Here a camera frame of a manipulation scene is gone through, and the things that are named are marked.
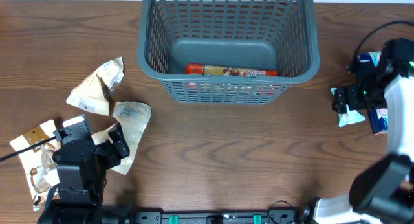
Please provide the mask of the teal snack wrapper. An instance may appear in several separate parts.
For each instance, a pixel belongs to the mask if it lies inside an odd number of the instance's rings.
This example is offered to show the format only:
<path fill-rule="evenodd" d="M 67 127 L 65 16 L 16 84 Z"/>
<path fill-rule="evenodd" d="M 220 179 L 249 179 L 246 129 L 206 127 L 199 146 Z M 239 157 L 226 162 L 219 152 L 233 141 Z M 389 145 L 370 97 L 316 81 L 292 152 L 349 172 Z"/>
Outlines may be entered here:
<path fill-rule="evenodd" d="M 359 122 L 363 122 L 364 120 L 365 120 L 365 117 L 361 115 L 358 111 L 349 109 L 349 99 L 348 99 L 348 105 L 347 105 L 347 113 L 338 114 L 338 126 L 340 128 L 348 124 L 356 124 Z"/>

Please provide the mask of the blue tissue pack box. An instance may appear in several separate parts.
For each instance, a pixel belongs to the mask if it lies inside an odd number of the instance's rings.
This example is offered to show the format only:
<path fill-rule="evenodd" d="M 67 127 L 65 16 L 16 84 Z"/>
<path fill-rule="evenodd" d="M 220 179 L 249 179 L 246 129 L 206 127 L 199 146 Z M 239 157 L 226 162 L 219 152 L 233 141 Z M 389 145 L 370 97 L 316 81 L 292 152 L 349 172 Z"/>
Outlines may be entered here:
<path fill-rule="evenodd" d="M 380 61 L 381 52 L 365 52 L 358 55 L 358 63 L 360 64 L 359 72 L 363 75 L 372 75 L 375 73 L 376 67 Z M 388 132 L 388 110 L 382 109 L 368 109 L 367 115 L 369 117 L 371 129 L 374 135 L 387 134 Z"/>

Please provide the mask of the red snack bar package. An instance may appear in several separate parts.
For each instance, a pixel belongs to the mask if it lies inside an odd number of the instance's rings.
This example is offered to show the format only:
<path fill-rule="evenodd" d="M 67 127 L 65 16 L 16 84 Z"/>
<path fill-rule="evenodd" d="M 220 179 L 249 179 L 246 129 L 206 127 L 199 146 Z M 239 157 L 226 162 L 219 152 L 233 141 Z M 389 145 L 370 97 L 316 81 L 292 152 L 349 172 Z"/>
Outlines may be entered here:
<path fill-rule="evenodd" d="M 258 70 L 258 69 L 244 69 L 238 67 L 223 67 L 215 65 L 203 65 L 203 64 L 187 64 L 186 74 L 201 74 L 211 76 L 242 76 L 254 78 L 258 76 L 278 76 L 277 71 L 271 70 Z M 198 85 L 195 82 L 187 82 L 188 89 L 197 90 Z M 215 84 L 214 86 L 209 83 L 201 83 L 201 91 L 211 91 L 213 88 L 219 92 L 224 91 L 225 84 Z M 240 87 L 237 84 L 228 84 L 228 89 L 231 91 L 242 90 L 242 92 L 249 92 L 252 90 L 252 84 L 245 84 Z"/>

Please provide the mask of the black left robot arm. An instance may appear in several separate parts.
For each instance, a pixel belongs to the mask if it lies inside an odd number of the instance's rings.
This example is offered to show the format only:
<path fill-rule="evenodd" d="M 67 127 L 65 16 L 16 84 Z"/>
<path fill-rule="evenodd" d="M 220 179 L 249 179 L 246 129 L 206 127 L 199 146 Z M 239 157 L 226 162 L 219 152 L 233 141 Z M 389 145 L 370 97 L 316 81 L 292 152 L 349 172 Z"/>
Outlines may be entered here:
<path fill-rule="evenodd" d="M 54 132 L 63 146 L 54 152 L 59 183 L 48 192 L 38 223 L 134 223 L 132 206 L 103 206 L 106 172 L 130 155 L 121 124 L 109 131 L 109 140 L 95 144 L 86 121 Z"/>

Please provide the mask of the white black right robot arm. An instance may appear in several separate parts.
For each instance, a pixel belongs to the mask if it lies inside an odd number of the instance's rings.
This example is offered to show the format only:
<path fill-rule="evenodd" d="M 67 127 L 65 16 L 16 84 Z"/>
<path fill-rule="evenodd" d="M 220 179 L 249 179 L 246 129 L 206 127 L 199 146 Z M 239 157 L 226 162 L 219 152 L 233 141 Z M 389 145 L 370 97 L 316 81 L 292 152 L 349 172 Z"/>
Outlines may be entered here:
<path fill-rule="evenodd" d="M 357 57 L 356 83 L 334 91 L 332 109 L 386 108 L 387 148 L 382 159 L 353 181 L 348 194 L 317 200 L 309 223 L 412 223 L 413 191 L 413 41 L 384 43 L 379 62 Z"/>

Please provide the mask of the beige clear pouch middle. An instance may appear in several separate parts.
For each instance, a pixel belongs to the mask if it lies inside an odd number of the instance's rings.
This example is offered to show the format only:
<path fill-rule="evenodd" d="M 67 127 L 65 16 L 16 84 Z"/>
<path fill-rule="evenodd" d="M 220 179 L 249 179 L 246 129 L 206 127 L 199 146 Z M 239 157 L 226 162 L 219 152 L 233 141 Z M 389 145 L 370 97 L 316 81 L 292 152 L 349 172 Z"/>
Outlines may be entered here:
<path fill-rule="evenodd" d="M 120 165 L 115 166 L 112 170 L 127 175 L 135 159 L 139 142 L 147 127 L 151 112 L 151 107 L 145 103 L 116 102 L 113 117 L 122 127 L 124 138 L 130 149 L 130 155 L 122 159 Z"/>

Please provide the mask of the beige crumpled pouch upper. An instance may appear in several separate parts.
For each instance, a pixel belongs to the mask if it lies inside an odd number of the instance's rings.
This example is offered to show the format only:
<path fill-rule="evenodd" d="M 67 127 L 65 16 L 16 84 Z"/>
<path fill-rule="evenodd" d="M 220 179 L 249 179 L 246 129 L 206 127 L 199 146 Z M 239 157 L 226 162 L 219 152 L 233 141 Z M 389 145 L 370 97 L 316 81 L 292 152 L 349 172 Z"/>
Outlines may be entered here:
<path fill-rule="evenodd" d="M 66 103 L 90 113 L 108 116 L 108 98 L 123 78 L 124 61 L 120 56 L 105 62 L 86 77 L 71 91 Z"/>

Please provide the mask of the white brown treat pouch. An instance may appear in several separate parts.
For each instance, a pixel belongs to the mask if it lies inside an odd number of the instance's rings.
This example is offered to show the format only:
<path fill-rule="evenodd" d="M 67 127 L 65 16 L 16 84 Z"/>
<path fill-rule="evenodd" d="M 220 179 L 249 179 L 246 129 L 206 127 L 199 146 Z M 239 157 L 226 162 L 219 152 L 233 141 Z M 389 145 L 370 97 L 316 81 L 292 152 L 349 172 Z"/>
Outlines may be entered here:
<path fill-rule="evenodd" d="M 28 148 L 36 143 L 39 146 L 18 155 L 30 190 L 32 209 L 41 210 L 47 201 L 49 190 L 57 184 L 64 186 L 65 172 L 55 162 L 54 157 L 63 144 L 54 138 L 57 130 L 55 121 L 48 120 L 18 136 L 10 142 L 15 151 Z"/>

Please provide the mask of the grey plastic lattice basket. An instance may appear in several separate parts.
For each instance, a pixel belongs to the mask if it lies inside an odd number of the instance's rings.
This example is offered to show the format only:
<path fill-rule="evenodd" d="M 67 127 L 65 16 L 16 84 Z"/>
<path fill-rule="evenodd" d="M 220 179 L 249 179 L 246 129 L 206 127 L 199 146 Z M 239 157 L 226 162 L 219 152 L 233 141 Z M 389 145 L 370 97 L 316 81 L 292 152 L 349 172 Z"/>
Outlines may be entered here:
<path fill-rule="evenodd" d="M 142 0 L 137 60 L 172 99 L 268 104 L 320 68 L 313 0 Z M 187 64 L 277 71 L 278 76 L 186 74 Z M 188 89 L 195 82 L 197 90 Z M 200 84 L 225 84 L 201 91 Z M 252 84 L 249 92 L 228 84 Z"/>

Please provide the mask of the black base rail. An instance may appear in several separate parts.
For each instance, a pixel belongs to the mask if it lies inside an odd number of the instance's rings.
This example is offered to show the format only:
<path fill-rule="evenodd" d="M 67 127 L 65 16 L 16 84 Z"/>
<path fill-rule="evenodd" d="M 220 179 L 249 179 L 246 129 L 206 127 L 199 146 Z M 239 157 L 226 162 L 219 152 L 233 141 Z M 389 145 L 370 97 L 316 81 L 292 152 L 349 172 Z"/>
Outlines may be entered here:
<path fill-rule="evenodd" d="M 136 224 L 298 224 L 316 223 L 310 213 L 299 209 L 277 208 L 270 211 L 235 212 L 137 212 Z"/>

